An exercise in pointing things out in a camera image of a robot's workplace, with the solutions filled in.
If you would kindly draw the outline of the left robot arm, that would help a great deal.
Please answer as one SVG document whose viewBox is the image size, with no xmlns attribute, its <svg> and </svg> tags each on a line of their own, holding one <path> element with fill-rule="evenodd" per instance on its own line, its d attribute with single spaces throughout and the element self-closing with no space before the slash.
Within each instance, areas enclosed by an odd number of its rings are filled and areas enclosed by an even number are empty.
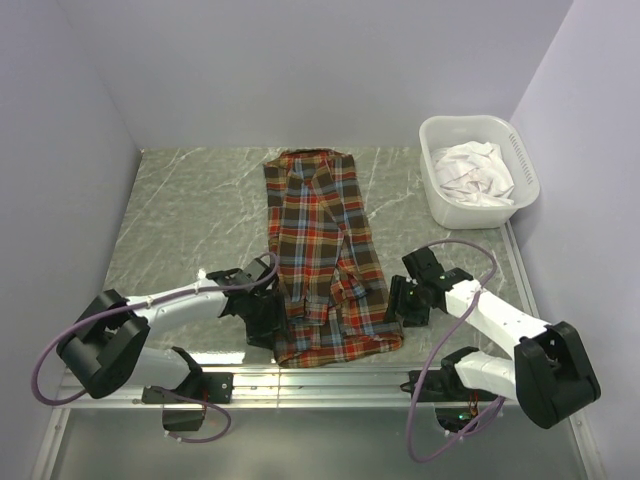
<svg viewBox="0 0 640 480">
<path fill-rule="evenodd" d="M 199 271 L 193 283 L 160 293 L 125 297 L 107 290 L 57 341 L 56 353 L 94 399 L 138 384 L 192 401 L 202 386 L 200 365 L 179 347 L 160 350 L 148 341 L 196 320 L 233 316 L 243 321 L 249 345 L 273 349 L 286 330 L 278 267 L 278 256 L 267 253 L 243 268 Z"/>
</svg>

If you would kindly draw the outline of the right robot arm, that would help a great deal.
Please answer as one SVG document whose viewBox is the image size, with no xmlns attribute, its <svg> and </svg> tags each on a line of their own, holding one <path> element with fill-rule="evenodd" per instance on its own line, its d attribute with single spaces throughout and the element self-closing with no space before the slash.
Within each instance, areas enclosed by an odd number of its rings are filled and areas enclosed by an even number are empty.
<svg viewBox="0 0 640 480">
<path fill-rule="evenodd" d="M 423 247 L 402 259 L 405 276 L 392 279 L 386 319 L 424 326 L 437 309 L 464 320 L 505 352 L 499 358 L 476 347 L 447 356 L 439 368 L 412 371 L 401 389 L 420 402 L 482 400 L 501 396 L 518 403 L 537 426 L 549 429 L 601 396 L 601 387 L 578 331 L 551 324 L 510 305 L 468 272 L 446 270 Z"/>
</svg>

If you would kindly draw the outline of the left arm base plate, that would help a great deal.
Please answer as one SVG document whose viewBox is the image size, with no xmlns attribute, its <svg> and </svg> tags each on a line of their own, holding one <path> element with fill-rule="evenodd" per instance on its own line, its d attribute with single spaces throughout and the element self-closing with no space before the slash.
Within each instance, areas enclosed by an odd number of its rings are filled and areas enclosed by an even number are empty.
<svg viewBox="0 0 640 480">
<path fill-rule="evenodd" d="M 234 375 L 231 372 L 191 372 L 174 389 L 149 386 L 143 389 L 144 404 L 175 404 L 207 402 L 229 404 Z"/>
</svg>

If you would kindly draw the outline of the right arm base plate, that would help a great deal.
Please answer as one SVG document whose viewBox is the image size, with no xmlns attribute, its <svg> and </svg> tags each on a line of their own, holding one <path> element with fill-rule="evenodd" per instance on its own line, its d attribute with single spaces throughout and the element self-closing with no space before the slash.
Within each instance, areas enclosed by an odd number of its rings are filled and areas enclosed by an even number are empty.
<svg viewBox="0 0 640 480">
<path fill-rule="evenodd" d="M 495 394 L 488 391 L 464 387 L 453 370 L 441 368 L 427 371 L 419 392 L 418 401 L 446 403 L 478 400 L 486 402 L 493 401 L 496 398 Z"/>
</svg>

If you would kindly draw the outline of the plaid long sleeve shirt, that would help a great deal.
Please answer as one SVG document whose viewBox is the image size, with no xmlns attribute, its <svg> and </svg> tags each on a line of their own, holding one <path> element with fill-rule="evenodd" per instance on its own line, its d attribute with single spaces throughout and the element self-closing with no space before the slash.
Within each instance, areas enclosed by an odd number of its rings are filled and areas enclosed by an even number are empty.
<svg viewBox="0 0 640 480">
<path fill-rule="evenodd" d="M 401 348 L 399 322 L 385 318 L 388 287 L 353 156 L 289 150 L 263 171 L 268 248 L 280 260 L 287 318 L 276 362 L 313 368 Z"/>
</svg>

